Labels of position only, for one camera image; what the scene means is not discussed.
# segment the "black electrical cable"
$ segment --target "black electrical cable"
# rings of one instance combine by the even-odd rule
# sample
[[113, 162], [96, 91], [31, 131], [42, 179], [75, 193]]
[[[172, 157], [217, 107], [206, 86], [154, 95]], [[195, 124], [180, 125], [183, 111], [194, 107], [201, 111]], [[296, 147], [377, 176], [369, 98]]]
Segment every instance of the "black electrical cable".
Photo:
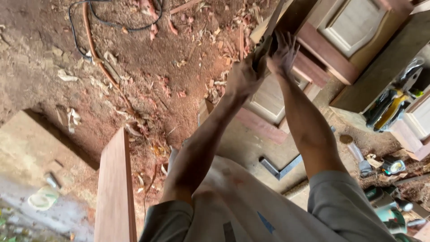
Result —
[[[86, 55], [85, 55], [85, 53], [83, 53], [83, 52], [79, 49], [78, 42], [77, 42], [77, 38], [76, 38], [75, 27], [73, 26], [73, 22], [72, 22], [71, 8], [72, 8], [72, 6], [73, 6], [73, 5], [75, 5], [75, 4], [88, 3], [88, 4], [89, 4], [89, 8], [90, 8], [90, 10], [91, 10], [91, 13], [92, 13], [92, 14], [93, 14], [93, 16], [94, 16], [97, 20], [99, 20], [101, 23], [103, 23], [103, 24], [105, 24], [105, 25], [112, 26], [112, 27], [116, 27], [116, 28], [123, 28], [123, 26], [121, 26], [121, 25], [116, 25], [116, 24], [114, 24], [114, 23], [111, 23], [111, 22], [107, 22], [107, 21], [101, 20], [101, 19], [100, 19], [100, 18], [95, 14], [94, 10], [92, 9], [92, 4], [91, 4], [91, 2], [106, 2], [106, 3], [107, 3], [107, 2], [111, 2], [111, 1], [112, 1], [112, 0], [85, 0], [85, 1], [79, 1], [79, 2], [72, 3], [72, 4], [70, 4], [70, 6], [69, 6], [69, 21], [70, 21], [70, 25], [72, 26], [73, 39], [74, 39], [74, 41], [75, 41], [76, 49], [79, 51], [79, 54], [81, 54], [81, 56], [82, 56], [84, 59], [87, 59], [87, 60], [90, 60], [90, 61], [91, 61], [91, 57], [86, 56]], [[158, 15], [158, 19], [157, 19], [157, 20], [155, 20], [153, 23], [148, 24], [148, 25], [146, 25], [146, 26], [144, 26], [144, 27], [141, 27], [141, 28], [126, 28], [126, 30], [127, 30], [128, 32], [142, 31], [142, 30], [144, 30], [144, 29], [149, 28], [151, 25], [153, 25], [153, 24], [157, 23], [157, 22], [160, 20], [161, 16], [163, 15], [163, 7], [161, 6], [160, 0], [156, 0], [156, 1], [157, 1], [157, 4], [158, 4], [158, 7], [160, 8], [160, 15]]]

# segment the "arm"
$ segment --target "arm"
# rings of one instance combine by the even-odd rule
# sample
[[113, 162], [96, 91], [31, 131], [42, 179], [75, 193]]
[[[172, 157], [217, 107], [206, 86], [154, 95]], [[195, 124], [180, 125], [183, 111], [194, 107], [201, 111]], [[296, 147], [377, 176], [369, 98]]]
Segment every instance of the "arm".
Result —
[[285, 116], [297, 149], [303, 156], [310, 179], [320, 171], [347, 172], [339, 158], [335, 136], [329, 124], [295, 83], [292, 65], [300, 45], [288, 33], [287, 40], [276, 32], [278, 50], [267, 59], [267, 67], [279, 81], [285, 102]]
[[[164, 183], [160, 203], [182, 200], [192, 205], [191, 195], [208, 173], [225, 128], [263, 81], [260, 75], [263, 71], [256, 73], [252, 69], [253, 58], [251, 53], [242, 62], [233, 64], [224, 96], [178, 153]], [[260, 61], [259, 70], [265, 66], [265, 61]]]

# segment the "white t-shirt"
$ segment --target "white t-shirt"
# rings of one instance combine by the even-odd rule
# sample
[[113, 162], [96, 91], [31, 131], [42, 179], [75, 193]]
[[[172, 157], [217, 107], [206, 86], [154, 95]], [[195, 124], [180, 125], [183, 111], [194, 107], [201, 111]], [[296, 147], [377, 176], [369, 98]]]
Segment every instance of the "white t-shirt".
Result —
[[237, 163], [215, 156], [192, 196], [148, 209], [141, 242], [395, 241], [347, 173], [310, 179], [308, 211]]

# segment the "person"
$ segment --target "person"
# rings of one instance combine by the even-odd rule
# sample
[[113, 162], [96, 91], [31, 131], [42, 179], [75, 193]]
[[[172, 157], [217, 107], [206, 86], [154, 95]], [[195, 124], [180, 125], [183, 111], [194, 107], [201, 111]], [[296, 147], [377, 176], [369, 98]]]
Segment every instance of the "person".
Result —
[[[278, 48], [252, 69], [254, 54], [234, 63], [225, 94], [185, 142], [148, 209], [141, 242], [395, 241], [339, 158], [335, 137], [291, 74], [295, 36], [276, 32]], [[285, 114], [303, 156], [307, 212], [237, 163], [215, 156], [225, 128], [263, 80], [265, 67], [282, 89]]]

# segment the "hand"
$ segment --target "hand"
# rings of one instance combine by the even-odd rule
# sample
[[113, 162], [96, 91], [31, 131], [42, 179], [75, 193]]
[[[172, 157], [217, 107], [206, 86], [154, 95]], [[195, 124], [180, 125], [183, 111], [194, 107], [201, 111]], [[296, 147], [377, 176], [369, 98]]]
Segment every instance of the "hand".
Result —
[[255, 54], [252, 52], [243, 61], [233, 63], [233, 67], [227, 77], [225, 95], [245, 102], [261, 86], [266, 69], [266, 58], [263, 57], [260, 59], [258, 72], [255, 72], [252, 69], [254, 56]]
[[296, 45], [296, 36], [291, 38], [289, 32], [287, 32], [287, 40], [285, 40], [285, 36], [281, 32], [275, 31], [275, 34], [278, 40], [278, 49], [272, 57], [267, 57], [267, 68], [275, 75], [291, 79], [291, 69], [293, 68], [300, 44]]

